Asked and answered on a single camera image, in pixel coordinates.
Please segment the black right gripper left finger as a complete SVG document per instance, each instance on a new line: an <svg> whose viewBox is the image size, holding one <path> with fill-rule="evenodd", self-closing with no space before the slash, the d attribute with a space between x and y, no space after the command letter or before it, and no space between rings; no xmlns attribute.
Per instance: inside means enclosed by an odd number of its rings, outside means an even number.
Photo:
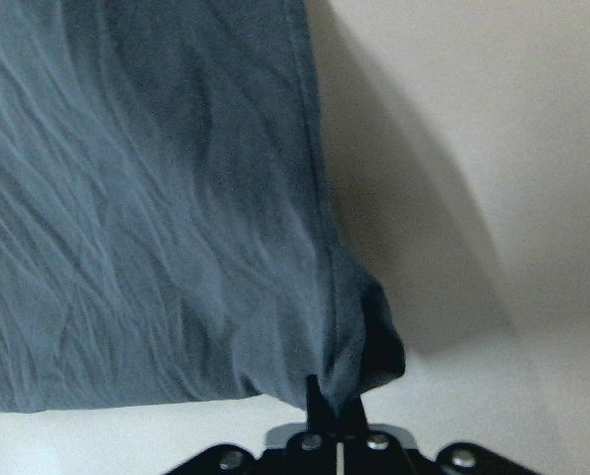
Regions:
<svg viewBox="0 0 590 475"><path fill-rule="evenodd" d="M309 432L327 434L335 428L335 413L322 394L316 375L306 377L306 412Z"/></svg>

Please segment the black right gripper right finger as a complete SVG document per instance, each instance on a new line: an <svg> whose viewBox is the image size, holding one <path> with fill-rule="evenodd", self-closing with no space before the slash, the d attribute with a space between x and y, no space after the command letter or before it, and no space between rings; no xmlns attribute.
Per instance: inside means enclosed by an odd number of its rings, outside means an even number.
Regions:
<svg viewBox="0 0 590 475"><path fill-rule="evenodd" d="M345 403L336 419L337 435L367 435L369 425L359 396Z"/></svg>

